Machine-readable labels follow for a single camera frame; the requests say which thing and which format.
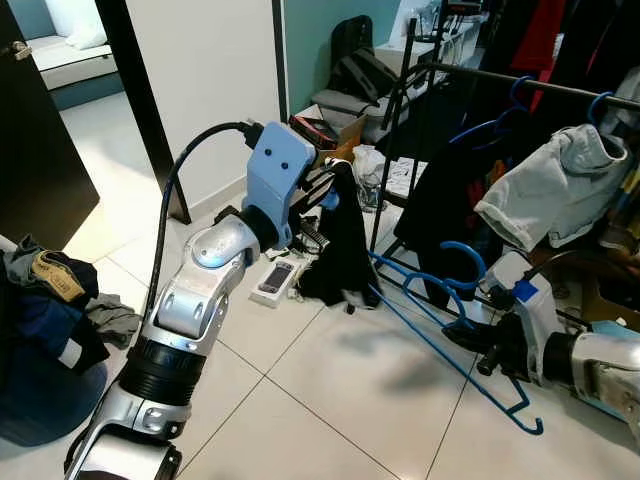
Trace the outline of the red garment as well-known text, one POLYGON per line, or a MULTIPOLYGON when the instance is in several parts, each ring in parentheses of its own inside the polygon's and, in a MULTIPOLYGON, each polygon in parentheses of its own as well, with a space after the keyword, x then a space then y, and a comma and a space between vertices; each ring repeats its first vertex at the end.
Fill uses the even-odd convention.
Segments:
POLYGON ((530 6, 529 19, 522 23, 515 52, 508 69, 520 74, 544 73, 556 63, 557 41, 562 35, 570 0, 520 0, 530 6))

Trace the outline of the black garment white lettered band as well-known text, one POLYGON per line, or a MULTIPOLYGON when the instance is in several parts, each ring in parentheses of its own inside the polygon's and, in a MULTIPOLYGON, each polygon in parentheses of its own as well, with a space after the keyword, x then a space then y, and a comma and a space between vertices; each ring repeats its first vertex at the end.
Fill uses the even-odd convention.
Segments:
POLYGON ((380 306, 380 298, 371 284, 376 275, 367 255, 364 210, 358 204, 355 174, 342 172, 335 180, 351 183, 351 201, 324 212, 320 232, 329 239, 329 246, 310 262, 297 280, 294 289, 306 300, 319 300, 325 306, 347 305, 372 310, 380 306))

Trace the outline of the black door frame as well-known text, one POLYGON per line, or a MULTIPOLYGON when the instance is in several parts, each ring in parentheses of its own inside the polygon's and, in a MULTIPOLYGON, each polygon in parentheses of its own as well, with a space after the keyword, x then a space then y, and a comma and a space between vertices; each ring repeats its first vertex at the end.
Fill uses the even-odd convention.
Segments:
POLYGON ((99 9, 102 26, 115 56, 116 72, 122 78, 157 186, 163 188, 170 174, 175 172, 175 155, 157 109, 127 1, 93 0, 93 3, 99 9))

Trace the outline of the white shelf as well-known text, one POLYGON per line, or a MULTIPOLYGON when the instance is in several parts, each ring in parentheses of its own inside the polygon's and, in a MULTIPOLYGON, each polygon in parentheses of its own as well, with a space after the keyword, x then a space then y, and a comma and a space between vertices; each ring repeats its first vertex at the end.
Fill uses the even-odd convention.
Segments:
POLYGON ((475 54, 480 31, 489 14, 442 13, 442 8, 462 0, 399 0, 396 23, 388 41, 375 47, 376 58, 394 73, 424 61, 465 64, 475 54))

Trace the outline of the crumpled clear plastic bag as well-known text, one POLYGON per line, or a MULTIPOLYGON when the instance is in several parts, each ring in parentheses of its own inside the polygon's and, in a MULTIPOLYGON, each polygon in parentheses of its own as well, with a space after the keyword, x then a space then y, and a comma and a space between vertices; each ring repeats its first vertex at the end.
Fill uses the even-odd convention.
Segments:
POLYGON ((353 174, 357 183, 358 204, 365 212, 378 212, 384 204, 383 170, 387 157, 371 145, 353 147, 353 174))

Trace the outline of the black red flat box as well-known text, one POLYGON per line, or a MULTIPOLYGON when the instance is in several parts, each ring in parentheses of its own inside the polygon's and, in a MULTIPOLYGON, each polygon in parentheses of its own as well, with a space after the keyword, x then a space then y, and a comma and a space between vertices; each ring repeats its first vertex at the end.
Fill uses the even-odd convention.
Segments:
POLYGON ((288 124, 294 132, 305 137, 316 150, 334 150, 338 146, 340 134, 323 118, 293 115, 289 118, 288 124))

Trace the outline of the white device box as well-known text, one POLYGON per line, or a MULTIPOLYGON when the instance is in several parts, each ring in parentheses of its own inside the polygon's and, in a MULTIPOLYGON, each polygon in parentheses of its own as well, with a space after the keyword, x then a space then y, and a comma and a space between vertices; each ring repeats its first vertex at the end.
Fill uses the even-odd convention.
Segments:
POLYGON ((270 269, 253 285, 250 301, 268 308, 276 308, 288 296, 301 274, 300 262, 289 259, 271 261, 270 269))

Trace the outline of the light grey garment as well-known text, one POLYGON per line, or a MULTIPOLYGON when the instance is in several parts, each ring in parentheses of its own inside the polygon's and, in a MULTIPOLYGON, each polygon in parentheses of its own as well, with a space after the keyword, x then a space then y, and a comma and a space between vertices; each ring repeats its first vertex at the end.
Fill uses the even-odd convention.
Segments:
POLYGON ((572 125, 497 180, 474 211, 517 250, 561 247, 593 229, 634 165, 620 137, 572 125))

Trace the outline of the black backpack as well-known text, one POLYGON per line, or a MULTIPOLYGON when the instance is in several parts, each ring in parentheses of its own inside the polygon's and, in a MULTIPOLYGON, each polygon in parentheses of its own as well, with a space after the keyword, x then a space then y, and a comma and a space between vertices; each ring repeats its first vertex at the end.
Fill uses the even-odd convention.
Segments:
POLYGON ((371 49, 374 20, 370 15, 356 15, 339 22, 330 36, 330 68, 360 49, 371 49))

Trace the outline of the black grey striped bag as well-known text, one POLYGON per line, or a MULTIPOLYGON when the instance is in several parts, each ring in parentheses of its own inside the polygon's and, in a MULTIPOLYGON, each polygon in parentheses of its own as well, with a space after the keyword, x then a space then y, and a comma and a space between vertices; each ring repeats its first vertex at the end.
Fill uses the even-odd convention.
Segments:
POLYGON ((398 76, 370 47, 349 52, 334 64, 328 88, 365 102, 379 102, 396 87, 398 76))

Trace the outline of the blue bucket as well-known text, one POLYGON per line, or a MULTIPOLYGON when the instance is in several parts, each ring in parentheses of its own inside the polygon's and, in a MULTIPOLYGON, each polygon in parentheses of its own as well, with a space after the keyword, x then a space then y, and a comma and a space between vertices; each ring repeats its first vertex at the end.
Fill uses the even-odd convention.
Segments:
POLYGON ((22 447, 55 442, 95 411, 108 385, 108 365, 74 372, 35 348, 10 355, 0 376, 0 439, 22 447))

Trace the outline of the black door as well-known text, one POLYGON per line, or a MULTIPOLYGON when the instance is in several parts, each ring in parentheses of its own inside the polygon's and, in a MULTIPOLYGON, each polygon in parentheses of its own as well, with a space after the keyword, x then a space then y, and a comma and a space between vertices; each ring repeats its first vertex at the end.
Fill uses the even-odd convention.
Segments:
MULTIPOLYGON (((0 0, 0 46, 22 40, 0 0)), ((0 236, 63 250, 99 204, 35 59, 0 58, 0 236)))

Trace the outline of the brown cardboard box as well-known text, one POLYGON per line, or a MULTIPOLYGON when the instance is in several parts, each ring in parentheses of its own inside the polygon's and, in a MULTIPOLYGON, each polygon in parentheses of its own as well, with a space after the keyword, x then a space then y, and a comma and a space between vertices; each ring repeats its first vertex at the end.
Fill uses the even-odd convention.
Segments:
POLYGON ((323 118, 332 125, 334 131, 340 134, 338 146, 334 150, 317 150, 317 151, 337 151, 344 146, 355 146, 361 141, 362 133, 364 133, 365 123, 369 116, 347 116, 340 114, 326 115, 321 113, 301 113, 301 116, 315 116, 315 118, 323 118))

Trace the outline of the large black garment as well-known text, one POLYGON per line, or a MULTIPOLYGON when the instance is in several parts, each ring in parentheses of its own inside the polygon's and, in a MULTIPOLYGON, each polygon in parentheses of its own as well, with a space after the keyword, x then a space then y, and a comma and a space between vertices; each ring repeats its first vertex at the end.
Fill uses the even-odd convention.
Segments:
POLYGON ((572 0, 550 82, 603 93, 640 64, 640 0, 572 0))

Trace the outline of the black metal clothes rack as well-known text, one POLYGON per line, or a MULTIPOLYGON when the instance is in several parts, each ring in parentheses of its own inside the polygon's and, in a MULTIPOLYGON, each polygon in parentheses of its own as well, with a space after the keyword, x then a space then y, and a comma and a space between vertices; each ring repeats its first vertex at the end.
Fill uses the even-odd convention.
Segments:
MULTIPOLYGON (((504 123, 504 127, 509 125, 509 127, 513 128, 512 140, 509 141, 509 152, 511 152, 509 160, 511 160, 511 164, 509 164, 506 173, 515 169, 536 148, 543 146, 550 136, 559 131, 559 129, 572 127, 572 125, 588 124, 588 120, 586 120, 588 105, 596 95, 599 95, 599 93, 593 91, 553 84, 550 82, 550 72, 520 74, 508 69, 509 60, 511 60, 518 42, 517 37, 520 36, 522 23, 529 19, 531 10, 530 6, 517 6, 516 12, 504 14, 500 18, 493 44, 485 50, 483 58, 481 58, 479 69, 474 73, 453 72, 447 74, 444 78, 444 90, 429 90, 426 92, 417 101, 419 111, 413 115, 413 120, 417 125, 419 114, 438 108, 451 108, 462 114, 462 127, 470 128, 472 125, 497 118, 503 110, 508 108, 508 88, 518 77, 534 76, 534 79, 526 82, 525 86, 518 91, 518 96, 525 101, 526 105, 530 106, 531 113, 526 116, 517 116, 517 118, 504 123)), ((626 81, 635 82, 637 78, 639 78, 639 65, 628 72, 622 83, 626 81)), ((599 132, 620 137, 625 142, 625 145, 630 148, 632 156, 635 157, 634 133, 637 123, 639 123, 639 109, 637 109, 639 100, 637 100, 636 91, 622 90, 622 83, 617 90, 613 91, 611 99, 608 99, 609 110, 604 115, 599 132)), ((404 201, 402 212, 406 209, 407 204, 408 197, 404 201)), ((392 234, 397 239, 394 229, 392 234)), ((495 236, 502 241, 498 234, 495 234, 495 236)), ((404 247, 402 241, 399 242, 402 243, 404 251, 410 252, 404 247)), ((511 244, 503 241, 502 250, 495 256, 495 259, 485 262, 466 244, 449 241, 443 243, 442 246, 447 250, 458 250, 467 253, 475 261, 476 269, 479 271, 481 268, 489 268, 490 265, 494 264, 494 261, 499 259, 499 256, 508 251, 516 251, 518 253, 531 252, 517 250, 511 244)), ((412 253, 412 255, 413 259, 415 259, 415 265, 410 269, 417 271, 415 253, 412 253)), ((388 280, 389 297, 397 301, 399 305, 415 305, 401 292, 403 276, 397 271, 392 271, 393 274, 388 280)), ((417 301, 424 303, 424 305, 429 305, 434 314, 444 323, 452 321, 454 312, 460 310, 460 307, 456 305, 451 296, 445 293, 442 288, 439 288, 438 285, 425 283, 422 280, 413 280, 412 292, 417 301)), ((468 316, 480 320, 484 319, 486 315, 483 308, 474 308, 471 305, 477 293, 477 285, 472 288, 456 289, 456 293, 461 298, 468 316)))

